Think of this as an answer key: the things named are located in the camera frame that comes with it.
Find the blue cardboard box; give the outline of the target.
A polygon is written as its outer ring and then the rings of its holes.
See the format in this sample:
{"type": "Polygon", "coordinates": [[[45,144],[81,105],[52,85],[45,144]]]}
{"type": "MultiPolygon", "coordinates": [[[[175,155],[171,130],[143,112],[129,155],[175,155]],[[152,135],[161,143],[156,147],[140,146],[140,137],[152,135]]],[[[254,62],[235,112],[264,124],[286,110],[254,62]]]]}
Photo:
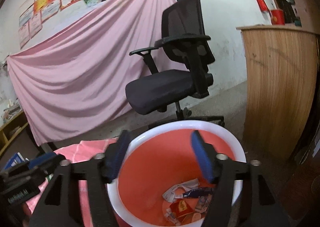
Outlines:
{"type": "Polygon", "coordinates": [[[25,162],[25,159],[20,154],[20,152],[17,152],[8,160],[8,162],[5,164],[3,170],[11,168],[19,163],[22,163],[22,162],[25,162]]]}

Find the dark blue wrapper in bucket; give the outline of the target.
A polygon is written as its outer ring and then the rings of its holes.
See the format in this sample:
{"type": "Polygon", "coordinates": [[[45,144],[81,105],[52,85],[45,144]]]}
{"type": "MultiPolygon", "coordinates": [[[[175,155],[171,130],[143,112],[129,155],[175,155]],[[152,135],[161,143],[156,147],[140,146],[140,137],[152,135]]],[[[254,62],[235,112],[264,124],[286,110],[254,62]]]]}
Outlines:
{"type": "Polygon", "coordinates": [[[213,187],[201,187],[198,189],[193,189],[182,194],[183,198],[201,198],[208,195],[212,195],[215,192],[215,188],[213,187]]]}

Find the wooden low shelf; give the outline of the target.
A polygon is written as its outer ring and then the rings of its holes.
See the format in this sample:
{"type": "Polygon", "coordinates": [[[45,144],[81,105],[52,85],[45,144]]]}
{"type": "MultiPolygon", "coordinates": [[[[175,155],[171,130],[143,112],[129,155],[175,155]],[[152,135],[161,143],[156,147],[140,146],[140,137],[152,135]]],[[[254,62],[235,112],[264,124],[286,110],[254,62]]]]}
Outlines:
{"type": "Polygon", "coordinates": [[[6,150],[20,135],[20,133],[29,125],[27,117],[23,110],[14,115],[7,123],[1,126],[1,151],[3,156],[6,150]]]}

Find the red packet in bucket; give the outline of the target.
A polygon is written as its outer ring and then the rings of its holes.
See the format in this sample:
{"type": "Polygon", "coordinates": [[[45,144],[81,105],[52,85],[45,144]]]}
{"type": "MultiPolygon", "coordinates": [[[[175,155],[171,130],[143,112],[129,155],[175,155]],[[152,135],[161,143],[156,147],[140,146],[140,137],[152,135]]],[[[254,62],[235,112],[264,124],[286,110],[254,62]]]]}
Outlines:
{"type": "Polygon", "coordinates": [[[184,199],[178,199],[173,202],[170,205],[170,209],[176,218],[185,217],[186,215],[194,213],[194,210],[184,199]]]}

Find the white crumpled wrapper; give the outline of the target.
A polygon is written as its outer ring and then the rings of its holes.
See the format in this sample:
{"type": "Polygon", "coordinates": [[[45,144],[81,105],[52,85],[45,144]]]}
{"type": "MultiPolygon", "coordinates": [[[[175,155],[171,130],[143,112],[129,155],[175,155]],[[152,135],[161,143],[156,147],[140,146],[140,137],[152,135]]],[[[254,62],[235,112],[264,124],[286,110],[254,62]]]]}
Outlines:
{"type": "Polygon", "coordinates": [[[173,185],[167,191],[162,194],[162,198],[169,203],[175,202],[177,199],[181,199],[182,195],[178,194],[178,190],[183,190],[184,192],[191,191],[200,186],[198,178],[192,179],[180,184],[173,185]]]}

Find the pink plaid tablecloth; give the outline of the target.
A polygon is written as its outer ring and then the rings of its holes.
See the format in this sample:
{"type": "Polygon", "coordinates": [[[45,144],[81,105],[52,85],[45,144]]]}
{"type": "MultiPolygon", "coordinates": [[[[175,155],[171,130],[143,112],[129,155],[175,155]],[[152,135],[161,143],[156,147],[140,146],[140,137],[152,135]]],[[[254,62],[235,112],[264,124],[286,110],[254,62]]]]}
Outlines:
{"type": "MultiPolygon", "coordinates": [[[[78,144],[71,144],[67,147],[59,148],[55,151],[56,154],[62,154],[66,159],[72,163],[87,161],[98,153],[103,153],[106,148],[116,142],[117,139],[105,139],[105,140],[93,140],[93,141],[80,141],[78,144]]],[[[46,180],[40,187],[40,194],[27,201],[27,212],[29,215],[33,214],[37,203],[43,194],[44,189],[48,185],[46,180]]],[[[80,193],[80,206],[82,217],[85,226],[93,226],[89,209],[87,182],[79,181],[79,193],[80,193]]]]}

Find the red white plastic bucket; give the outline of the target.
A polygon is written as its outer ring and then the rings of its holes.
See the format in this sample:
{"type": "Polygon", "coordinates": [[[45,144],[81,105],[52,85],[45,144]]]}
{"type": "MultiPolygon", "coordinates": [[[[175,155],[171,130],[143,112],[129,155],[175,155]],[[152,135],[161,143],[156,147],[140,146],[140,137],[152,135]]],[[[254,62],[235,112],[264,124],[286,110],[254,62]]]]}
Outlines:
{"type": "Polygon", "coordinates": [[[203,178],[191,147],[191,133],[231,159],[245,162],[238,139],[217,124],[187,120],[167,123],[140,134],[130,143],[119,177],[107,186],[119,226],[172,226],[164,215],[170,204],[162,197],[173,185],[203,178]]]}

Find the pink hanging sheet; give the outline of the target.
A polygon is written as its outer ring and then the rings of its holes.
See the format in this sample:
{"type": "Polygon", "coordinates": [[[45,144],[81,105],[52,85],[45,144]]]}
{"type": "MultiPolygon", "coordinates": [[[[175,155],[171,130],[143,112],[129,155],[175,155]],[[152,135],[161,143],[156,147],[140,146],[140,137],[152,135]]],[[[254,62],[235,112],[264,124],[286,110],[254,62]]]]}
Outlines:
{"type": "Polygon", "coordinates": [[[35,142],[84,134],[130,110],[125,87],[143,73],[130,52],[161,38],[176,0],[107,0],[51,38],[7,58],[35,142]]]}

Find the black office chair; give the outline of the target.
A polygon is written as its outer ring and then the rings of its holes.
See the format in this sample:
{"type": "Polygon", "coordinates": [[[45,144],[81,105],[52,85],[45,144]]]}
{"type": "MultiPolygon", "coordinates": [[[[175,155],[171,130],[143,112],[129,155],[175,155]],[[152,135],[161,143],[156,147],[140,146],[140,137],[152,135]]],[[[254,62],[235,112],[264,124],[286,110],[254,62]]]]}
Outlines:
{"type": "Polygon", "coordinates": [[[175,121],[200,120],[224,126],[221,115],[194,116],[180,102],[187,97],[202,100],[209,96],[214,77],[209,65],[215,57],[206,35],[201,0],[178,0],[163,11],[161,38],[152,47],[130,52],[138,55],[150,74],[131,81],[125,88],[131,108],[140,115],[164,113],[176,107],[175,121]]]}

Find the wooden cabinet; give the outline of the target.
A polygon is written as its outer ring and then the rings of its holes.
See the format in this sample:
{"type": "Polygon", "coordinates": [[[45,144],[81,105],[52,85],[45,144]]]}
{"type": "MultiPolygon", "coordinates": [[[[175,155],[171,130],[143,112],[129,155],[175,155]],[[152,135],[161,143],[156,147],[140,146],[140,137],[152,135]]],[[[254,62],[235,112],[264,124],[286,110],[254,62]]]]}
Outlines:
{"type": "Polygon", "coordinates": [[[287,160],[307,123],[318,74],[318,35],[299,27],[239,27],[245,48],[247,107],[243,141],[287,160]]]}

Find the red cup on cabinet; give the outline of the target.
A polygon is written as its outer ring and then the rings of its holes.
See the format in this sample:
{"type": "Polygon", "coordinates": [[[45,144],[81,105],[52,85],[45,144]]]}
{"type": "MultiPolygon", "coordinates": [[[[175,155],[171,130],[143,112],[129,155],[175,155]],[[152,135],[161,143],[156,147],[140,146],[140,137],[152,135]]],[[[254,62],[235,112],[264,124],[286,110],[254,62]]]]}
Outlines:
{"type": "Polygon", "coordinates": [[[270,10],[272,25],[285,25],[284,12],[281,9],[270,10]]]}

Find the red hanging ornament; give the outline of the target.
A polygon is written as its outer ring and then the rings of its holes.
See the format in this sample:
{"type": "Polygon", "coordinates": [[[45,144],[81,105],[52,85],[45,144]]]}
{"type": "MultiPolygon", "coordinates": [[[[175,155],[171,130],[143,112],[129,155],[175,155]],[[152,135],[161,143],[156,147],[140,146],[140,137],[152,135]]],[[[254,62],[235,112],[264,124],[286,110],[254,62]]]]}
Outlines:
{"type": "Polygon", "coordinates": [[[268,12],[269,8],[265,2],[265,0],[256,0],[261,12],[268,12]]]}

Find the wall certificates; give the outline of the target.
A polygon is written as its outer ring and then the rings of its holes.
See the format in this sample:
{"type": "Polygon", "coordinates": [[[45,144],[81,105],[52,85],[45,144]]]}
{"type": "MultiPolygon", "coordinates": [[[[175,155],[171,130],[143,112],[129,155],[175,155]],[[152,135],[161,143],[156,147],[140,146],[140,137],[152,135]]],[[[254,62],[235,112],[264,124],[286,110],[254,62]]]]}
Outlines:
{"type": "MultiPolygon", "coordinates": [[[[23,48],[42,28],[43,23],[59,11],[81,0],[27,0],[21,6],[24,11],[18,18],[18,41],[23,48]]],[[[105,0],[82,0],[93,7],[105,0]]]]}

